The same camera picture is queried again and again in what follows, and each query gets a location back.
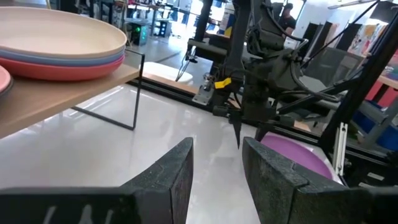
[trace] yellow tag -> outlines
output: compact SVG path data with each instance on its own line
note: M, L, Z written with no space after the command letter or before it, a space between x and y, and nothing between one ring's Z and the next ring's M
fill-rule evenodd
M224 81L221 82L215 82L215 88L219 89L219 88L224 88L225 86L229 85L231 83L231 78L226 78Z

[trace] purple plate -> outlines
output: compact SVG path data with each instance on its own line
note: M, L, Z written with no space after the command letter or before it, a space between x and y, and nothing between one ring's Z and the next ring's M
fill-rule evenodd
M289 139L275 135L264 136L261 143L301 166L333 180L333 176L328 166L306 147Z

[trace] plate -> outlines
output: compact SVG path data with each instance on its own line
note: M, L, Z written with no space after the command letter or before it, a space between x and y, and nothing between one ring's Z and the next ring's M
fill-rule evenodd
M120 67L124 55L113 63L92 67L37 65L0 58L0 65L15 76L51 81L82 81L107 76Z
M0 66L0 92L7 88L7 86L10 84L10 81L10 73L5 68Z
M9 60L17 60L20 62L27 63L37 63L41 65L54 65L54 66L72 66L72 67L89 67L89 66L97 66L97 65L105 65L107 63L111 63L119 59L124 54L124 48L122 51L100 58L80 58L80 59L66 59L66 58L51 58L51 57L43 57L36 55L27 55L18 52L11 52L8 50L0 50L0 57L9 59Z
M261 143L301 166L333 180L333 175L328 166L306 147L289 139L271 134L264 136Z
M0 7L0 49L56 58L114 55L127 37L118 28L69 12Z
M8 86L5 89L3 89L2 91L0 91L0 99L7 96L13 86L14 86L14 80L11 77L10 82L8 83Z

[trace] person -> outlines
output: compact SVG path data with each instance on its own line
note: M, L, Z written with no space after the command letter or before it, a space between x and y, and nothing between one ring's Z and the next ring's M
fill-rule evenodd
M292 35L293 30L296 28L296 20L290 15L293 9L292 3L287 3L282 12L282 16L279 18L279 25L286 31L286 33Z

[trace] pink plate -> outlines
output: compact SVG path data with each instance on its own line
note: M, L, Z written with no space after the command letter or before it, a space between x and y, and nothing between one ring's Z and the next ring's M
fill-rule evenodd
M333 176L328 166L306 147L273 134L265 135L261 143L301 166L333 180Z
M124 61L124 55L117 61L92 67L59 67L19 62L0 58L0 65L13 75L51 81L82 81L104 77L114 72Z
M7 88L8 84L10 84L10 81L10 73L5 68L0 66L0 92Z

